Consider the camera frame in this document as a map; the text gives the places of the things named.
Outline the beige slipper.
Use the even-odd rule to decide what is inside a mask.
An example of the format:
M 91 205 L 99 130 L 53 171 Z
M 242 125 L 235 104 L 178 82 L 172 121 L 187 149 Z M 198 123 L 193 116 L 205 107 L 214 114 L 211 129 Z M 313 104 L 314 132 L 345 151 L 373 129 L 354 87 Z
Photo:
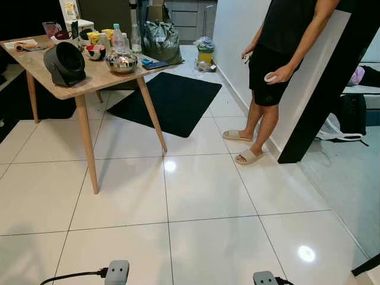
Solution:
M 253 135 L 241 130 L 228 130 L 223 133 L 225 140 L 233 141 L 252 141 Z
M 242 165 L 248 165 L 255 163 L 261 157 L 265 155 L 265 152 L 262 150 L 253 150 L 253 149 L 247 149 L 242 152 L 240 152 L 236 157 L 235 160 L 237 163 Z

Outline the person in black clothes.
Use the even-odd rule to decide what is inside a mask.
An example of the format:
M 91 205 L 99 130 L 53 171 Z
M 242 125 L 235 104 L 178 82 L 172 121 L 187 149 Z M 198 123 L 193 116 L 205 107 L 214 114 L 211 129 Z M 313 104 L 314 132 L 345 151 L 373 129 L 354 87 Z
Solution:
M 349 14 L 338 13 L 339 4 L 340 0 L 220 0 L 216 55 L 231 95 L 247 103 L 244 126 L 231 129 L 253 135 L 252 141 L 241 141 L 244 150 L 262 150 L 264 158 L 264 144 L 271 141 L 283 154 L 337 45 L 338 29 L 347 24 Z M 269 72 L 277 79 L 266 83 Z

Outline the yellow bin with clear bag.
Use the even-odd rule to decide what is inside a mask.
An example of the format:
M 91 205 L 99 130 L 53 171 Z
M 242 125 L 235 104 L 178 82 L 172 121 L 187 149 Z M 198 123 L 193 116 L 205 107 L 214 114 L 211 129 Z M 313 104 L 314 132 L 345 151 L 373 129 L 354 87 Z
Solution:
M 209 72 L 214 70 L 215 65 L 213 62 L 213 53 L 215 45 L 211 38 L 208 36 L 201 36 L 194 42 L 198 51 L 196 60 L 196 68 L 202 72 Z

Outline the large black floor mat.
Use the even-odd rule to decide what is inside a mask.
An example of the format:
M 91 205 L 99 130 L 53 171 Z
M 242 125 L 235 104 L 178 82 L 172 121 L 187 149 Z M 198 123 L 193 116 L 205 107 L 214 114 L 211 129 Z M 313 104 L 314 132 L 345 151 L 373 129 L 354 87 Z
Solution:
M 162 131 L 187 138 L 223 87 L 178 74 L 161 72 L 146 82 Z M 107 112 L 128 121 L 153 127 L 140 90 L 110 107 Z

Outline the grey kitchen cabinets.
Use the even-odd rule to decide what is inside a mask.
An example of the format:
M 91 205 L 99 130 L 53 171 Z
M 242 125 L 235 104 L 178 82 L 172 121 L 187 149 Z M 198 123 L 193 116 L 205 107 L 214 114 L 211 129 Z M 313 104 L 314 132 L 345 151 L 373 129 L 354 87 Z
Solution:
M 165 0 L 179 43 L 190 45 L 201 36 L 213 38 L 218 0 Z

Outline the black smartphone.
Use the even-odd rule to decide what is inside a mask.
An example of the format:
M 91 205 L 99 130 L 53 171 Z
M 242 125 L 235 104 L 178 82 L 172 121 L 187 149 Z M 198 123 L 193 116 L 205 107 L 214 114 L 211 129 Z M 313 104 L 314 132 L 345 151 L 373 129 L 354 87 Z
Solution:
M 143 65 L 143 68 L 147 69 L 147 70 L 153 70 L 153 69 L 163 68 L 163 67 L 169 66 L 168 63 L 163 62 L 163 61 L 152 61 L 152 63 L 149 65 L 144 65 L 144 64 L 142 64 L 142 65 Z

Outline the grey-green plastic bag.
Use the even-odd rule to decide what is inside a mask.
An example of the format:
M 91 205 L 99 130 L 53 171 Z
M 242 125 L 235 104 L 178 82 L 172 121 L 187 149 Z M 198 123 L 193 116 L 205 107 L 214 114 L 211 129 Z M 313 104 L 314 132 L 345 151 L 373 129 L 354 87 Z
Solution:
M 179 33 L 173 23 L 145 21 L 142 52 L 152 59 L 169 65 L 179 65 L 184 62 L 179 45 Z

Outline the clear bottle with green label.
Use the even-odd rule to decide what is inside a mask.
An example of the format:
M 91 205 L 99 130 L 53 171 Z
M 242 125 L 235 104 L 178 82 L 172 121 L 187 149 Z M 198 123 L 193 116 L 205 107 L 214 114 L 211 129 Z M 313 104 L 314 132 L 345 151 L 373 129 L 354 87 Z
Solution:
M 133 24 L 131 25 L 131 52 L 133 54 L 142 54 L 143 49 L 142 49 L 142 37 L 140 33 L 140 27 L 138 24 Z

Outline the blue-capped water bottle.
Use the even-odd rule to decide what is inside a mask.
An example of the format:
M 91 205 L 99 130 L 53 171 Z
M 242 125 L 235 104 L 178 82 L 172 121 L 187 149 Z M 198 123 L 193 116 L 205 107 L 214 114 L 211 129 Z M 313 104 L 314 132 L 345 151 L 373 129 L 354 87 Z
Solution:
M 112 46 L 114 53 L 126 54 L 128 51 L 126 46 L 126 38 L 118 23 L 114 23 L 114 25 L 112 25 Z

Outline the light wooden table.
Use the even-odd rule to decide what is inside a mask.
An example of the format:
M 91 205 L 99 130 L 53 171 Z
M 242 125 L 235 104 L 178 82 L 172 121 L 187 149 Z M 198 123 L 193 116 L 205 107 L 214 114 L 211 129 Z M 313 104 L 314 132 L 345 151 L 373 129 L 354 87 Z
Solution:
M 13 59 L 26 71 L 26 81 L 30 98 L 31 112 L 36 124 L 40 122 L 40 117 L 37 112 L 36 105 L 36 81 L 40 82 L 42 87 L 45 87 L 55 98 L 60 100 L 73 98 L 76 105 L 76 112 L 78 114 L 78 121 L 80 123 L 80 133 L 84 145 L 85 154 L 87 157 L 88 171 L 92 182 L 93 193 L 97 195 L 100 192 L 98 184 L 97 164 L 93 154 L 93 143 L 90 133 L 90 121 L 87 113 L 86 95 L 89 93 L 96 93 L 106 87 L 115 86 L 117 84 L 125 83 L 126 81 L 136 80 L 140 88 L 145 106 L 147 107 L 148 114 L 151 122 L 154 125 L 160 144 L 163 149 L 163 154 L 167 152 L 167 146 L 160 127 L 160 122 L 157 112 L 154 108 L 154 103 L 150 97 L 150 92 L 147 87 L 144 76 L 163 71 L 166 67 L 156 68 L 152 70 L 145 69 L 141 66 L 135 68 L 135 71 L 129 74 L 117 74 L 112 72 L 104 62 L 96 62 L 86 60 L 84 63 L 84 71 L 86 78 L 84 81 L 72 86 L 63 87 L 55 85 L 52 81 L 52 74 L 46 68 L 44 62 L 45 52 L 37 50 L 32 52 L 17 52 L 15 48 L 16 42 L 29 42 L 35 40 L 38 45 L 44 45 L 48 50 L 55 47 L 55 43 L 45 35 L 27 36 L 16 40 L 5 40 L 0 42 L 0 46 L 8 52 Z

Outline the red and black bowl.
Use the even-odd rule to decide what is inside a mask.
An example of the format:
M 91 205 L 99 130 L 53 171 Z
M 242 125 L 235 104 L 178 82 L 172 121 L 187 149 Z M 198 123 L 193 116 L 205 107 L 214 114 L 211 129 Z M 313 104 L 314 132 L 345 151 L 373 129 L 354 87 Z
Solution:
M 102 61 L 107 54 L 107 49 L 103 45 L 87 45 L 85 52 L 89 60 Z

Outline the dark grey desk fan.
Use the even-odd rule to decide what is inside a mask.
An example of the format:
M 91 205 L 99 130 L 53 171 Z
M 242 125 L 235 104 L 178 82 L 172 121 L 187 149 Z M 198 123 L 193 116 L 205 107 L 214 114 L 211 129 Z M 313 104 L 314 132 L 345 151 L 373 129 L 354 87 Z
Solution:
M 86 79 L 84 57 L 72 43 L 55 44 L 46 50 L 43 62 L 56 86 L 72 87 Z

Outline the white food tray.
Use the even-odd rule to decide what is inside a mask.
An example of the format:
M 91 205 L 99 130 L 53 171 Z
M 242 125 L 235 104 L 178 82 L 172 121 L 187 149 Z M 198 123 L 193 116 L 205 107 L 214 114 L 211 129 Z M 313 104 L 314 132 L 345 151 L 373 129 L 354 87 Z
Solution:
M 3 44 L 6 49 L 17 50 L 17 46 L 21 46 L 22 49 L 35 48 L 38 46 L 38 42 L 35 40 L 18 40 L 6 42 Z

